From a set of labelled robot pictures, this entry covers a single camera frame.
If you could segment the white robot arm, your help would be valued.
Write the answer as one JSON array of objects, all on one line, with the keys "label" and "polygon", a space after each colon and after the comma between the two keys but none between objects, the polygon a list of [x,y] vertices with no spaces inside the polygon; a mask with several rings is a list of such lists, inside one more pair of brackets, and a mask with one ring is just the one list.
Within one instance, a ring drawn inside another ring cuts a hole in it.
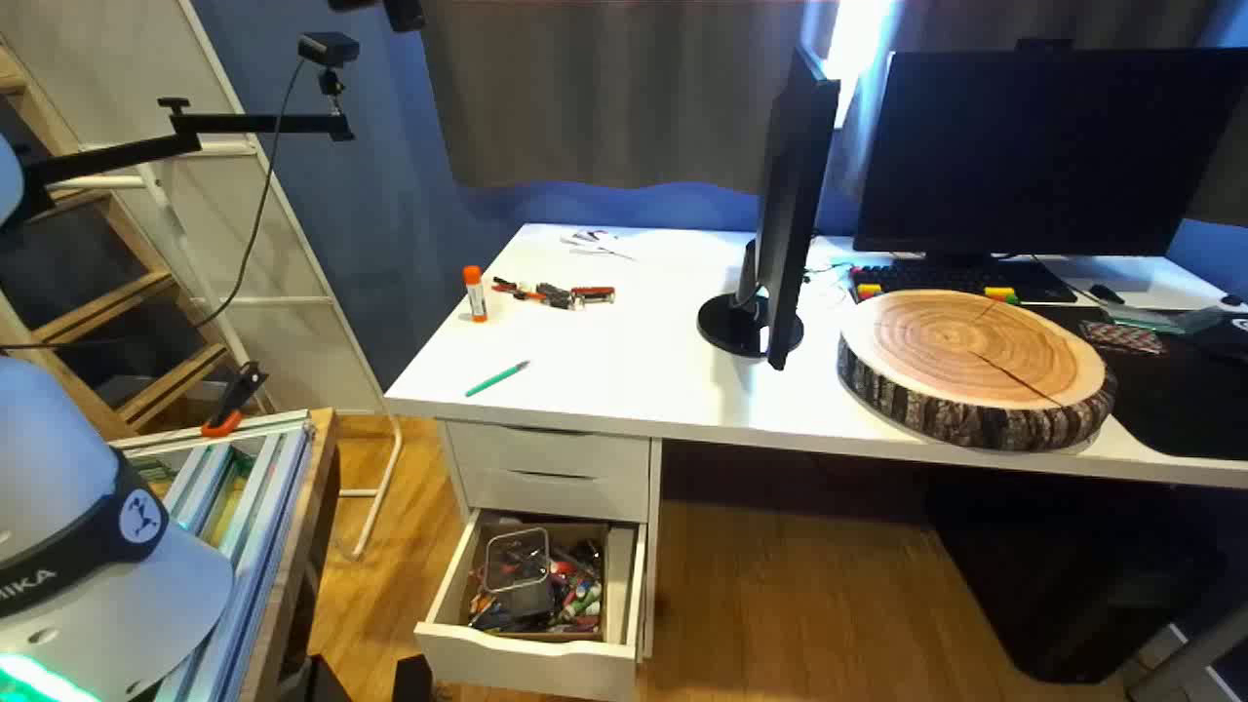
[{"label": "white robot arm", "polygon": [[37,362],[0,358],[3,702],[134,702],[219,626],[229,562]]}]

